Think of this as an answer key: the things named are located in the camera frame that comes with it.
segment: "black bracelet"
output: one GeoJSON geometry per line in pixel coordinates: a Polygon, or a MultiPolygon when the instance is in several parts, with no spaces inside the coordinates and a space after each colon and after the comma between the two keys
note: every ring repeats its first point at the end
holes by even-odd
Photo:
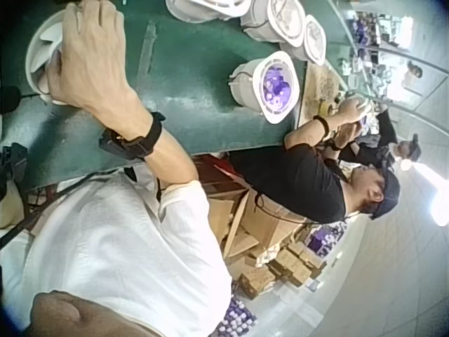
{"type": "Polygon", "coordinates": [[[321,124],[323,124],[324,127],[324,136],[323,138],[326,138],[329,134],[329,124],[328,122],[321,116],[314,116],[314,120],[320,121],[321,124]]]}
{"type": "Polygon", "coordinates": [[[341,151],[341,150],[343,150],[343,149],[340,149],[334,142],[332,142],[332,143],[330,144],[330,148],[331,148],[332,150],[334,150],[334,151],[341,151]]]}

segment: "purple component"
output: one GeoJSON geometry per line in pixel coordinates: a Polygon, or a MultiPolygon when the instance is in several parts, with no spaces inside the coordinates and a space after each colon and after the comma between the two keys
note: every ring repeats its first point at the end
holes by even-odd
{"type": "Polygon", "coordinates": [[[284,81],[282,68],[271,66],[264,76],[264,100],[274,111],[282,111],[290,101],[292,93],[290,84],[284,81]]]}

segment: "wrist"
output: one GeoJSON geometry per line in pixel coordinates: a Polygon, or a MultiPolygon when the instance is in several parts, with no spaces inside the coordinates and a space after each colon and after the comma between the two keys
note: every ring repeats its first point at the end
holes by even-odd
{"type": "Polygon", "coordinates": [[[123,90],[119,97],[107,106],[95,109],[95,116],[108,128],[116,131],[126,140],[146,137],[153,117],[143,106],[137,93],[131,88],[123,90]]]}
{"type": "Polygon", "coordinates": [[[331,148],[332,148],[332,150],[334,150],[334,151],[341,151],[341,150],[343,150],[343,148],[346,146],[346,144],[345,143],[341,143],[341,142],[339,142],[339,141],[337,141],[337,140],[334,140],[332,143],[331,143],[331,148]]]}
{"type": "Polygon", "coordinates": [[[328,122],[329,129],[331,131],[336,130],[341,125],[344,125],[347,123],[347,120],[344,116],[341,114],[334,114],[333,116],[326,117],[326,121],[328,122]]]}

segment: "white shirt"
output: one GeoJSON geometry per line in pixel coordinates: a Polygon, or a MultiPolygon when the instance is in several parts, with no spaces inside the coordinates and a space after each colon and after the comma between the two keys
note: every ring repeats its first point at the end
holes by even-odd
{"type": "Polygon", "coordinates": [[[154,209],[153,187],[122,173],[89,182],[60,203],[33,242],[22,233],[2,251],[4,304],[20,328],[34,296],[58,290],[163,336],[214,330],[231,299],[231,277],[206,195],[197,181],[171,187],[154,209]]]}

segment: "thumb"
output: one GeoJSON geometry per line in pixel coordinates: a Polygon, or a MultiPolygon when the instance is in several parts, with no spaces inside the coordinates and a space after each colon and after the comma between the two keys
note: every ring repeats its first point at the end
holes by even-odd
{"type": "Polygon", "coordinates": [[[52,98],[61,99],[60,79],[61,79],[61,52],[58,49],[53,51],[50,62],[47,64],[45,72],[48,79],[48,89],[52,98]]]}

